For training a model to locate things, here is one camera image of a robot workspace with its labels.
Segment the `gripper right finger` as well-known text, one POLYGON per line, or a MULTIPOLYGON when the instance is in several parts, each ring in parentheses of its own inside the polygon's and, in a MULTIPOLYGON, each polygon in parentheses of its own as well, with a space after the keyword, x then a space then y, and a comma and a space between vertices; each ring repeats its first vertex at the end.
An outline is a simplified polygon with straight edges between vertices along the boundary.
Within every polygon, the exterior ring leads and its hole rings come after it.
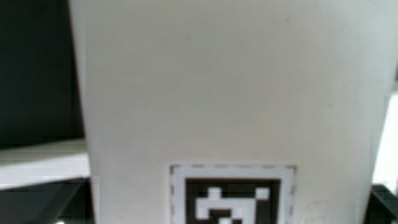
POLYGON ((376 184, 363 224, 393 224, 395 221, 398 221, 398 196, 383 184, 376 184))

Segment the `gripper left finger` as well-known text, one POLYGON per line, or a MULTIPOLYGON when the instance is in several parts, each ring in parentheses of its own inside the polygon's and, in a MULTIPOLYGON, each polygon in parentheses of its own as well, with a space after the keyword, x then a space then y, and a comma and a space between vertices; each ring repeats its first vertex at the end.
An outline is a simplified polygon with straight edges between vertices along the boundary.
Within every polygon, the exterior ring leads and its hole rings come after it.
POLYGON ((90 180, 0 190, 0 224, 93 224, 90 180))

